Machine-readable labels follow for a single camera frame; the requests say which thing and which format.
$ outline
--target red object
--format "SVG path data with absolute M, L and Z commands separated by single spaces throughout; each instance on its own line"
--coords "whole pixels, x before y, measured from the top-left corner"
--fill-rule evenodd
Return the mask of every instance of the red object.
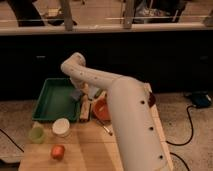
M 103 121 L 110 121 L 110 115 L 107 107 L 106 99 L 99 99 L 93 106 L 94 115 Z
M 54 145 L 51 149 L 51 157 L 53 159 L 61 160 L 64 157 L 65 148 L 63 145 Z

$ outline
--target orange bowl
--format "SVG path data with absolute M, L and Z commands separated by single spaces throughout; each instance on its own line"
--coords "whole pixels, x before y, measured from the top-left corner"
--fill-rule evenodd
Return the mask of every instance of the orange bowl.
M 110 115 L 105 98 L 99 99 L 94 104 L 92 111 L 98 119 L 103 121 L 110 121 Z

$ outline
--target green cup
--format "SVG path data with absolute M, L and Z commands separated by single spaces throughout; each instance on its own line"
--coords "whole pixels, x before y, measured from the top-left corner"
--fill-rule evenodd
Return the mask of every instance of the green cup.
M 41 144 L 44 142 L 45 133 L 42 127 L 33 127 L 28 134 L 28 138 L 31 142 Z

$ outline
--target dark cabinet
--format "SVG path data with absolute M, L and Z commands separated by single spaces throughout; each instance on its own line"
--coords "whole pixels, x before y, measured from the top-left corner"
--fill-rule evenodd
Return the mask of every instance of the dark cabinet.
M 210 90 L 212 38 L 211 30 L 0 36 L 0 99 L 38 98 L 46 78 L 67 77 L 60 65 L 74 52 L 154 92 Z

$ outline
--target tray rim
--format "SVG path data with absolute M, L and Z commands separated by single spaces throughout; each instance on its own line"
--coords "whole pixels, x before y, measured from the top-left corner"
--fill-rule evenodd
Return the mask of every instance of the tray rim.
M 40 91 L 40 94 L 39 94 L 39 97 L 38 97 L 38 100 L 36 102 L 36 105 L 35 105 L 35 108 L 33 109 L 33 113 L 32 113 L 32 120 L 33 121 L 40 121 L 40 122 L 54 122 L 56 119 L 48 119 L 48 118 L 42 118 L 42 117 L 35 117 L 36 115 L 36 111 L 40 105 L 40 101 L 42 100 L 43 98 L 43 94 L 44 94 L 44 91 L 46 89 L 46 85 L 49 81 L 64 81 L 64 80 L 69 80 L 69 78 L 46 78 L 44 83 L 43 83 L 43 86 L 42 86 L 42 89 Z M 67 119 L 70 121 L 70 122 L 76 122 L 78 120 L 78 117 L 80 115 L 80 101 L 76 102 L 76 112 L 75 112 L 75 119 L 71 120 L 70 117 L 67 117 Z

